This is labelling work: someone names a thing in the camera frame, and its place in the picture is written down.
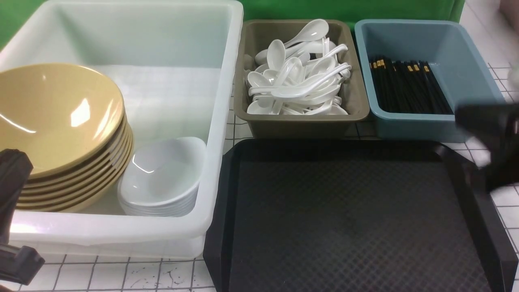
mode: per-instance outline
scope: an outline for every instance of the white plastic bin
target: white plastic bin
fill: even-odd
[[[194,258],[213,215],[243,21],[230,0],[50,0],[0,52],[0,71],[82,64],[121,88],[135,148],[196,136],[207,161],[191,213],[124,216],[112,188],[85,214],[16,211],[11,240],[41,253]]]

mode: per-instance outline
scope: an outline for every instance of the black object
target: black object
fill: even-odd
[[[32,247],[7,244],[16,202],[32,169],[25,153],[10,149],[0,152],[0,280],[23,285],[28,285],[45,263]]]
[[[429,63],[393,62],[385,56],[370,60],[377,100],[393,113],[453,114]]]
[[[487,138],[483,169],[436,142],[237,144],[206,235],[216,290],[510,292],[518,260],[488,192],[518,181],[518,115],[457,110]]]

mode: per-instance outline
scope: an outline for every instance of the tray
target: tray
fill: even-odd
[[[511,291],[517,256],[476,166],[429,141],[246,140],[222,163],[217,291]]]
[[[370,106],[353,37],[348,26],[340,21],[327,20],[327,37],[336,45],[345,44],[348,51],[337,55],[339,62],[352,66],[351,78],[342,86],[338,96],[348,115],[257,115],[248,114],[252,102],[245,79],[246,70],[254,70],[254,56],[268,48],[270,42],[287,42],[295,37],[310,20],[251,20],[243,24],[236,61],[234,114],[249,123],[254,138],[343,138],[350,126],[367,118]]]
[[[369,58],[428,61],[452,110],[464,104],[506,103],[467,31],[451,21],[365,19],[355,25],[357,52],[377,136],[465,142],[454,115],[390,113],[378,105]]]

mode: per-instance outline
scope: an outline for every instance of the stack of yellow bowls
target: stack of yellow bowls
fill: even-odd
[[[74,212],[102,197],[131,160],[133,134],[117,85],[103,74],[50,63],[0,73],[0,150],[34,169],[18,209]]]

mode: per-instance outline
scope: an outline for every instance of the chopsticks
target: chopsticks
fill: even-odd
[[[392,113],[453,114],[431,66],[425,61],[370,60],[377,100]]]

